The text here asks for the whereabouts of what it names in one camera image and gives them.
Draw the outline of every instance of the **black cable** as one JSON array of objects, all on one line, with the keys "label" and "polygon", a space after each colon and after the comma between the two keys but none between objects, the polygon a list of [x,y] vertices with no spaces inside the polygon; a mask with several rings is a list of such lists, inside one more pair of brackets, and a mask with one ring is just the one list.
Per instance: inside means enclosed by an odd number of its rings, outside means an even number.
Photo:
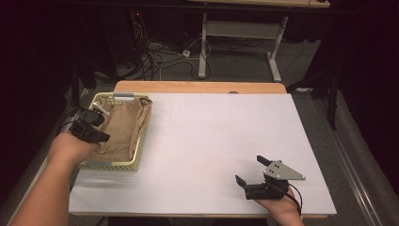
[{"label": "black cable", "polygon": [[140,75],[140,77],[142,77],[144,80],[147,80],[147,72],[151,69],[152,65],[150,63],[150,66],[145,66],[143,63],[143,67],[142,67],[142,74]]},{"label": "black cable", "polygon": [[220,47],[220,48],[222,48],[222,49],[229,49],[230,50],[230,52],[232,51],[232,50],[238,50],[238,49],[242,49],[244,46],[243,45],[238,45],[238,44],[235,44],[236,46],[234,46],[234,43],[231,43],[230,41],[227,41],[227,40],[223,40],[224,41],[224,43],[221,43],[221,44],[216,44],[218,47]]},{"label": "black cable", "polygon": [[175,64],[169,65],[169,66],[167,66],[167,67],[165,67],[165,68],[161,68],[161,69],[162,69],[162,70],[168,69],[168,68],[171,68],[171,67],[176,66],[176,65],[178,65],[178,64],[188,64],[188,65],[191,67],[191,71],[190,71],[191,77],[194,78],[194,76],[193,76],[193,69],[194,69],[194,67],[193,67],[192,64],[190,64],[190,63],[188,63],[188,62],[179,62],[179,63],[175,63]]},{"label": "black cable", "polygon": [[227,43],[230,46],[229,48],[231,48],[231,49],[241,49],[244,47],[243,44],[234,43],[233,41],[231,41],[229,39],[229,37],[216,38],[216,40],[223,40],[225,43]]},{"label": "black cable", "polygon": [[164,60],[164,58],[160,54],[158,54],[157,52],[153,53],[152,57],[155,59],[155,62],[162,62]]},{"label": "black cable", "polygon": [[147,80],[146,79],[147,78],[146,73],[147,73],[148,70],[151,70],[152,73],[150,74],[150,78],[151,78],[150,80],[152,81],[152,76],[153,76],[153,58],[152,58],[152,55],[149,54],[149,53],[145,53],[144,56],[146,57],[146,60],[150,62],[150,65],[147,68],[147,70],[143,73],[143,78],[144,78],[144,80]]},{"label": "black cable", "polygon": [[211,55],[212,55],[213,57],[219,57],[219,58],[227,57],[228,55],[230,55],[230,54],[232,53],[232,47],[231,47],[231,44],[230,44],[230,43],[227,42],[227,44],[229,45],[229,46],[228,46],[229,48],[225,48],[223,45],[216,44],[216,46],[218,46],[218,47],[220,47],[220,48],[222,48],[222,49],[228,49],[229,52],[228,52],[227,54],[225,54],[225,55],[216,55],[215,52],[212,52]]},{"label": "black cable", "polygon": [[[161,51],[161,50],[163,50],[163,49],[165,49],[165,48],[170,49],[170,51],[168,51],[168,52],[163,52],[163,51]],[[153,49],[152,49],[152,51],[155,52],[155,53],[163,54],[163,55],[176,55],[176,54],[177,54],[176,51],[174,51],[174,50],[171,49],[170,47],[165,46],[165,44],[163,44],[161,48],[158,48],[158,49],[156,49],[156,50],[153,50]]]},{"label": "black cable", "polygon": [[67,117],[69,117],[73,111],[75,111],[75,110],[80,110],[80,109],[82,109],[82,107],[80,107],[80,106],[73,107],[71,110],[69,110],[67,113],[65,113],[65,114],[63,115],[63,117],[61,118],[61,120],[58,122],[58,124],[57,124],[57,126],[56,126],[56,136],[59,135],[59,133],[61,132],[62,127],[65,126],[65,123],[63,123],[64,120],[66,120]]},{"label": "black cable", "polygon": [[295,61],[297,61],[297,60],[303,55],[304,52],[305,52],[305,41],[303,40],[303,41],[302,41],[302,50],[301,50],[300,54],[299,54],[295,59],[293,59],[293,60],[290,62],[290,64],[288,65],[288,67],[285,69],[284,73],[281,75],[281,83],[282,83],[282,80],[283,80],[284,77],[285,77],[285,74],[286,74],[286,73],[288,72],[288,70],[291,68],[291,66],[293,65],[293,63],[294,63]]},{"label": "black cable", "polygon": [[298,193],[298,195],[299,195],[299,199],[300,199],[300,214],[301,214],[302,213],[302,206],[303,206],[302,195],[300,194],[299,190],[295,186],[293,186],[292,184],[288,184],[288,185],[293,187],[296,190],[296,192]]},{"label": "black cable", "polygon": [[170,61],[166,61],[166,62],[162,62],[162,63],[163,63],[163,64],[168,64],[168,63],[171,63],[171,62],[174,62],[174,61],[177,61],[177,60],[181,60],[181,59],[185,59],[185,57],[182,56],[182,57],[175,58],[175,59],[172,59],[172,60],[170,60]]},{"label": "black cable", "polygon": [[[139,62],[139,64],[140,64],[140,66],[139,66],[138,68],[141,70],[142,67],[143,67],[142,62],[141,62],[141,60],[138,61],[138,62]],[[134,75],[136,75],[136,73],[138,73],[138,72],[129,74],[129,76],[130,76],[130,75],[131,75],[131,76],[134,76]],[[105,82],[115,82],[115,81],[120,81],[120,80],[127,79],[127,77],[126,77],[126,78],[123,78],[123,79],[115,79],[115,78],[109,77],[109,76],[103,77],[103,76],[98,75],[97,73],[95,73],[94,76],[95,76],[96,78],[100,79],[100,80],[105,81]],[[139,79],[139,78],[141,78],[141,77],[142,77],[142,74],[139,75],[139,76],[135,76],[135,77],[129,78],[129,80],[137,80],[137,79]]]},{"label": "black cable", "polygon": [[[229,43],[238,45],[238,46],[240,46],[240,48],[242,48],[242,47],[252,47],[252,48],[254,48],[254,47],[260,46],[263,43],[264,40],[263,39],[250,39],[250,38],[245,38],[243,40],[238,40],[238,39],[232,38],[232,39],[227,39],[226,41],[229,42]],[[246,43],[245,44],[237,43],[237,42],[242,42],[242,41],[245,41]],[[254,41],[258,41],[259,43],[255,44],[255,45],[251,45],[251,43],[254,42]]]},{"label": "black cable", "polygon": [[299,205],[299,202],[290,194],[288,194],[287,192],[281,190],[279,187],[270,184],[270,186],[272,186],[273,188],[275,188],[278,192],[280,192],[281,194],[284,194],[286,197],[290,198],[290,200],[294,201],[296,204],[296,210],[298,212],[298,214],[301,216],[302,215],[302,205]]},{"label": "black cable", "polygon": [[153,80],[153,76],[159,72],[159,66],[155,66],[155,70],[152,67],[152,73],[149,75],[151,77],[151,81]]},{"label": "black cable", "polygon": [[[131,71],[129,71],[127,74],[124,74],[124,75],[118,75],[117,73],[113,73],[113,72],[109,71],[109,69],[106,67],[106,64],[105,64],[105,62],[104,62],[104,59],[103,59],[103,58],[101,57],[101,55],[98,53],[97,48],[95,47],[94,42],[93,42],[93,40],[91,39],[91,36],[90,36],[90,34],[89,34],[89,32],[88,32],[88,28],[86,27],[86,24],[85,24],[85,22],[83,21],[82,16],[80,15],[80,13],[78,13],[78,15],[79,15],[80,22],[82,23],[82,26],[84,27],[85,32],[86,32],[86,34],[88,35],[88,39],[89,39],[89,42],[90,42],[90,45],[91,45],[92,50],[94,51],[94,53],[95,53],[96,56],[100,59],[101,63],[102,63],[104,66],[103,66],[103,67],[98,67],[98,65],[96,65],[96,63],[94,63],[94,62],[92,62],[92,61],[90,61],[90,60],[88,60],[88,59],[85,59],[84,57],[81,57],[83,61],[85,61],[89,66],[94,67],[94,69],[99,70],[99,71],[101,71],[101,73],[103,73],[103,74],[109,76],[109,77],[112,78],[112,80],[114,80],[114,81],[124,80],[125,78],[127,78],[127,77],[129,77],[129,76],[131,76],[131,75],[133,75],[133,74],[135,74],[135,73],[137,73],[137,72],[140,71],[140,67],[141,67],[141,64],[140,64],[140,63],[139,63],[139,64],[136,64],[135,67],[134,67]],[[137,51],[138,51],[138,52],[140,52],[140,46],[141,46],[141,45],[139,45],[139,46],[137,47]]]}]

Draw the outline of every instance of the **white desk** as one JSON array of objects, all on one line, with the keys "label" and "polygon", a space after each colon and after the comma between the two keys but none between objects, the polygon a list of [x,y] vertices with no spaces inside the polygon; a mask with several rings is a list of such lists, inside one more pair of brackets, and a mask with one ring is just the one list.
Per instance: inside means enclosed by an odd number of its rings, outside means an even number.
[{"label": "white desk", "polygon": [[291,181],[303,196],[304,217],[336,214],[291,95],[152,93],[151,98],[152,118],[138,172],[81,170],[70,212],[264,218],[267,211],[246,200],[234,178],[237,174],[249,184],[260,183],[260,154],[307,176],[306,181]]},{"label": "white desk", "polygon": [[[193,2],[222,3],[222,4],[244,4],[287,8],[329,8],[329,2],[320,3],[317,0],[189,0]],[[256,39],[275,40],[273,50],[267,52],[267,62],[270,72],[275,82],[281,82],[281,76],[276,63],[276,55],[279,50],[279,44],[287,25],[288,17],[284,16],[280,24],[258,24],[258,23],[240,23],[210,21],[207,13],[203,13],[202,19],[202,40],[201,55],[199,56],[199,77],[206,76],[206,37],[207,36],[225,36],[225,37],[243,37]]]}]

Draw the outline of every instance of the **gray carpet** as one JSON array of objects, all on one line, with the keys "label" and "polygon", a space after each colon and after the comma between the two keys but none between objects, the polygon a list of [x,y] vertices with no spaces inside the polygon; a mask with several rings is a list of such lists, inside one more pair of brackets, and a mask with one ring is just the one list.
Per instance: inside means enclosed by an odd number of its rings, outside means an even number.
[{"label": "gray carpet", "polygon": [[[217,43],[213,45],[211,43],[212,53],[208,57],[211,77],[208,81],[272,82],[272,76],[264,56],[266,50],[270,51],[271,43],[272,41],[268,40],[256,47],[241,46],[240,48],[233,49],[232,52],[230,52],[230,49],[225,48],[225,46]],[[285,43],[281,45],[277,61],[284,85],[290,85],[304,76],[317,46],[318,42],[305,42],[304,44]],[[192,51],[193,54],[191,57],[199,56],[195,52],[195,50]],[[163,60],[171,60],[178,57],[170,53],[161,55]],[[153,76],[153,80],[193,80],[191,78],[191,67],[193,73],[197,73],[198,61],[183,59],[174,63],[177,62],[189,62],[192,66],[182,63],[162,69]],[[127,69],[120,67],[120,73],[125,71]],[[111,91],[114,86],[115,83],[99,81],[98,87],[95,90],[85,92],[82,98],[82,105],[88,104],[94,93]],[[312,100],[308,91],[295,92],[293,93],[293,97],[338,212],[336,216],[329,218],[305,219],[306,225],[399,225],[399,220],[396,216],[396,213],[399,213],[397,196],[393,193],[388,181],[374,161],[364,140],[361,138],[359,129],[353,122],[343,97],[340,95],[338,99],[338,111],[336,114],[337,132],[331,131],[326,124],[326,117],[324,116],[325,109],[323,109],[325,103],[323,101]],[[2,207],[0,225],[7,225],[24,192],[40,168],[53,137],[53,134],[51,134],[47,142],[43,144],[41,151],[38,152],[20,183],[15,187],[6,204]],[[342,155],[339,152],[339,150],[342,150],[342,147],[337,145],[336,137],[350,159],[353,165],[352,170],[358,175],[359,182],[354,183],[352,181],[351,171],[348,172],[347,167],[342,161]],[[366,217],[367,211],[359,204],[359,195],[355,193],[358,192],[356,185],[361,185],[365,188],[377,219],[381,221],[372,223],[370,218],[376,219],[376,217]],[[71,216],[70,225],[107,225],[106,218],[98,224],[100,219]],[[209,225],[212,223],[209,220],[205,221],[193,218],[171,220],[173,225],[179,226]]]}]

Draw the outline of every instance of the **wire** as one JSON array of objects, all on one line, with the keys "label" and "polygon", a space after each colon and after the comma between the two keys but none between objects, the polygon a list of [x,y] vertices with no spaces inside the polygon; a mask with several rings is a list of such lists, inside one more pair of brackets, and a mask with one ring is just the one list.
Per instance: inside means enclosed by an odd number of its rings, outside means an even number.
[{"label": "wire", "polygon": [[[175,55],[175,54],[178,54],[176,51],[174,51],[174,50],[171,49],[170,47],[165,46],[165,44],[158,44],[158,43],[153,43],[153,42],[152,42],[151,45],[158,45],[158,46],[161,46],[161,48],[159,48],[159,49],[156,49],[156,50],[153,50],[153,49],[152,49],[153,52],[159,52],[160,54],[164,54],[164,55]],[[164,48],[168,48],[168,49],[170,49],[171,51],[170,51],[170,52],[165,52],[165,51],[161,52],[161,50],[163,50]]]},{"label": "wire", "polygon": [[185,48],[185,49],[186,49],[186,50],[190,50],[191,46],[193,46],[193,44],[196,43],[198,40],[205,40],[206,44],[208,45],[208,49],[209,49],[209,52],[208,52],[208,54],[206,54],[206,56],[209,56],[209,55],[211,54],[211,50],[212,50],[211,44],[209,44],[209,42],[208,42],[206,39],[203,39],[203,38],[197,38],[196,40],[194,40],[194,41],[193,41],[187,48]]},{"label": "wire", "polygon": [[[313,9],[313,8],[311,7],[311,0],[309,0],[308,6],[309,6],[310,9]],[[311,18],[311,15],[312,15],[312,14],[313,14],[313,10],[311,10],[311,14],[309,15],[308,20]]]},{"label": "wire", "polygon": [[144,80],[147,80],[147,76],[146,76],[146,72],[148,71],[148,70],[151,70],[151,74],[150,74],[150,80],[152,81],[152,79],[153,79],[153,64],[154,64],[154,62],[153,62],[153,57],[152,57],[152,55],[151,54],[149,54],[149,53],[146,53],[146,54],[144,54],[146,57],[147,57],[147,60],[150,62],[150,66],[147,68],[147,70],[143,73],[143,78],[144,78]]},{"label": "wire", "polygon": [[88,28],[87,28],[87,26],[86,26],[86,24],[85,24],[85,22],[84,22],[84,20],[83,20],[83,18],[81,16],[81,14],[78,13],[78,15],[79,15],[80,22],[82,23],[82,26],[85,29],[85,32],[86,32],[86,34],[88,36],[88,40],[90,42],[91,48],[94,51],[94,53],[97,56],[97,58],[100,59],[100,61],[103,64],[103,66],[102,67],[98,67],[98,65],[95,62],[92,62],[91,60],[88,60],[88,59],[86,59],[84,57],[81,58],[82,61],[86,62],[89,66],[93,67],[94,69],[101,71],[101,73],[104,73],[105,75],[107,75],[108,77],[110,77],[114,81],[124,80],[126,77],[131,76],[131,75],[133,75],[133,74],[135,74],[135,73],[140,71],[141,64],[136,64],[136,66],[125,75],[118,75],[117,73],[113,73],[112,71],[110,71],[109,68],[107,67],[107,64],[105,63],[103,57],[97,51],[97,48],[94,45],[94,41],[93,41],[93,39],[91,38],[91,36],[90,36],[90,34],[88,32]]},{"label": "wire", "polygon": [[138,17],[140,18],[141,23],[143,23],[144,32],[145,32],[145,35],[146,35],[145,38],[147,40],[148,45],[150,46],[151,43],[150,43],[150,40],[149,40],[149,33],[147,32],[147,28],[144,25],[144,21],[143,21],[143,18],[141,17],[141,14],[138,14]]},{"label": "wire", "polygon": [[62,117],[62,119],[58,122],[58,125],[56,127],[56,136],[59,135],[59,133],[61,132],[62,127],[64,127],[67,123],[63,123],[64,120],[67,119],[67,117],[69,117],[71,115],[71,113],[75,110],[80,110],[82,109],[82,107],[77,106],[77,107],[73,107],[71,110],[69,110],[67,113],[65,113]]},{"label": "wire", "polygon": [[159,69],[159,81],[162,81],[162,68],[160,65],[157,65],[158,69]]},{"label": "wire", "polygon": [[190,64],[190,63],[188,63],[188,62],[179,62],[179,63],[175,63],[175,64],[172,64],[172,65],[169,65],[169,66],[167,66],[167,67],[164,67],[164,68],[162,68],[162,69],[168,69],[168,68],[171,68],[171,67],[173,67],[173,66],[176,66],[176,65],[178,65],[178,64],[188,64],[188,65],[190,65],[191,66],[191,73],[193,73],[193,65],[192,64]]},{"label": "wire", "polygon": [[299,204],[299,202],[290,194],[288,194],[287,192],[281,190],[279,187],[273,185],[273,184],[269,184],[270,186],[272,186],[273,188],[275,188],[278,192],[280,192],[281,194],[284,194],[286,197],[290,198],[290,200],[294,201],[296,204],[296,210],[298,212],[298,214],[301,216],[302,215],[302,204]]},{"label": "wire", "polygon": [[[158,66],[158,64],[156,64],[156,63],[150,63],[150,66],[143,66],[143,69],[142,69],[142,71],[143,71],[143,73],[140,75],[140,77],[142,77],[144,80],[147,80],[147,77],[150,77],[151,78],[151,80],[153,80],[153,75],[154,74],[156,74],[157,72],[158,72],[158,70],[159,70],[159,68],[158,68],[159,66]],[[147,72],[149,71],[149,70],[151,70],[152,71],[152,73],[151,74],[149,74],[149,75],[147,75]]]},{"label": "wire", "polygon": [[139,33],[137,32],[137,34],[136,34],[136,36],[134,38],[134,40],[136,40],[138,38],[138,35],[140,36],[140,39],[138,40],[138,44],[137,44],[137,45],[139,45],[141,43],[142,38],[143,38],[143,28],[141,27],[140,24],[138,24],[136,22],[134,22],[133,25],[136,25],[136,26],[139,27]]},{"label": "wire", "polygon": [[298,195],[299,195],[299,199],[300,199],[300,213],[299,213],[299,215],[300,215],[302,213],[302,206],[303,206],[302,195],[300,194],[299,190],[295,186],[293,186],[292,184],[288,184],[288,185],[293,187],[296,190],[296,192],[298,193]]},{"label": "wire", "polygon": [[174,61],[177,61],[177,60],[180,60],[180,59],[184,59],[184,58],[185,58],[185,57],[182,56],[182,57],[179,57],[179,58],[172,59],[172,60],[170,60],[170,61],[163,61],[163,62],[161,62],[161,63],[163,63],[163,64],[168,64],[168,63],[171,63],[171,62],[174,62]]},{"label": "wire", "polygon": [[[225,42],[229,43],[229,44],[234,44],[237,45],[238,47],[236,47],[237,49],[241,49],[242,47],[258,47],[260,46],[264,39],[256,39],[256,38],[243,38],[243,39],[238,39],[238,38],[220,38],[221,40],[224,40]],[[252,42],[254,41],[258,41],[258,43],[252,45]]]},{"label": "wire", "polygon": [[228,52],[227,54],[225,54],[225,55],[217,55],[217,54],[215,54],[215,52],[214,52],[214,53],[212,54],[212,56],[213,56],[213,57],[219,57],[219,58],[221,58],[221,57],[226,57],[226,56],[230,55],[230,54],[232,53],[232,47],[231,47],[231,44],[230,44],[229,42],[227,42],[227,44],[229,45],[229,46],[228,46],[229,48],[225,48],[223,45],[216,44],[216,46],[218,46],[218,47],[220,47],[220,48],[222,48],[222,49],[229,49],[229,52]]},{"label": "wire", "polygon": [[301,50],[300,54],[299,54],[295,59],[293,59],[293,60],[290,62],[290,64],[288,65],[288,67],[285,69],[284,73],[283,73],[282,76],[281,76],[281,82],[282,82],[282,80],[284,79],[285,74],[288,72],[288,70],[289,70],[289,69],[291,68],[291,66],[293,65],[293,63],[294,63],[295,61],[297,61],[297,60],[303,55],[304,52],[305,52],[305,41],[303,40],[303,41],[302,41],[302,50]]}]

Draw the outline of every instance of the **forearm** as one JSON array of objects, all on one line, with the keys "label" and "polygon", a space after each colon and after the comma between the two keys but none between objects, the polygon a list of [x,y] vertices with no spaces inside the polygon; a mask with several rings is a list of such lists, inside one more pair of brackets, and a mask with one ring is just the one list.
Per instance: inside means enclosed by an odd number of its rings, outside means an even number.
[{"label": "forearm", "polygon": [[68,225],[71,171],[47,166],[12,225]]},{"label": "forearm", "polygon": [[275,218],[279,226],[304,226],[302,218],[299,215],[285,215],[280,218]]}]

